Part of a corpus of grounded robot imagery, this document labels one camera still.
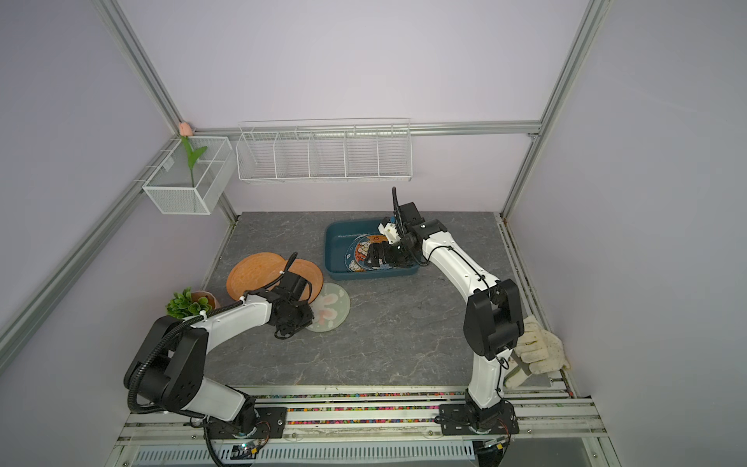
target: flower pot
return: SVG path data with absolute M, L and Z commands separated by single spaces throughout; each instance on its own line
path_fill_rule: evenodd
M 213 309 L 220 308 L 220 303 L 218 303 L 218 299 L 215 298 L 215 296 L 213 294 L 211 294 L 210 292 L 206 292 L 204 290 L 198 290 L 198 291 L 192 292 L 192 301 L 193 302 L 196 302 L 197 300 L 199 300 L 202 297 L 207 297 L 208 298 L 208 304 L 210 304 L 210 306 L 212 306 Z

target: green leaves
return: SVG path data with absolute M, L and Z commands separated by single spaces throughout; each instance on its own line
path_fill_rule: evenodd
M 192 154 L 187 154 L 187 163 L 189 164 L 189 170 L 192 170 L 194 168 L 197 159 L 199 159 L 199 157 L 207 150 L 208 147 L 203 146 L 195 149 Z
M 194 188 L 194 165 L 197 163 L 197 159 L 208 150 L 207 146 L 192 149 L 192 144 L 189 142 L 189 138 L 182 136 L 182 146 L 185 148 L 187 153 L 187 166 L 189 166 L 189 175 L 192 178 L 192 188 Z
M 182 293 L 174 292 L 174 298 L 166 305 L 166 313 L 177 319 L 199 315 L 201 311 L 210 312 L 212 309 L 207 297 L 192 301 L 192 290 L 189 287 Z

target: wire basket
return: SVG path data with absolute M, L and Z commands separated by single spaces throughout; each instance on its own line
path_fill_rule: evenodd
M 239 179 L 247 183 L 410 180 L 407 120 L 241 123 L 236 143 Z M 343 125 L 327 123 L 344 122 Z
M 224 136 L 190 137 L 192 147 L 207 146 L 193 168 L 194 186 L 181 141 L 146 180 L 143 189 L 164 214 L 210 214 L 236 170 L 236 158 Z

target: pink tulip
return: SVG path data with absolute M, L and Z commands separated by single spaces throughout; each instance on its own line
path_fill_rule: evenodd
M 194 133 L 192 132 L 192 127 L 189 126 L 189 123 L 187 122 L 179 123 L 179 134 L 181 136 L 194 136 Z

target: mounting plate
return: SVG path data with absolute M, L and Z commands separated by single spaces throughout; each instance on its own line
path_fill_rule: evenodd
M 257 430 L 249 437 L 252 439 L 267 437 L 267 425 L 262 423 L 266 421 L 270 425 L 270 438 L 282 438 L 288 409 L 286 407 L 255 407 L 255 409 L 259 414 Z M 209 425 L 208 430 L 210 430 L 210 439 L 237 439 L 220 426 Z
M 518 420 L 511 409 L 505 410 L 497 416 L 498 420 L 501 420 L 506 428 L 497 420 L 493 428 L 487 433 L 475 433 L 469 426 L 469 416 L 467 412 L 467 405 L 463 403 L 443 403 L 438 406 L 438 416 L 440 417 L 439 422 L 441 423 L 441 433 L 446 436 L 449 435 L 478 435 L 478 434 L 491 434 L 500 435 L 506 434 L 506 428 L 509 433 L 515 435 L 518 433 Z

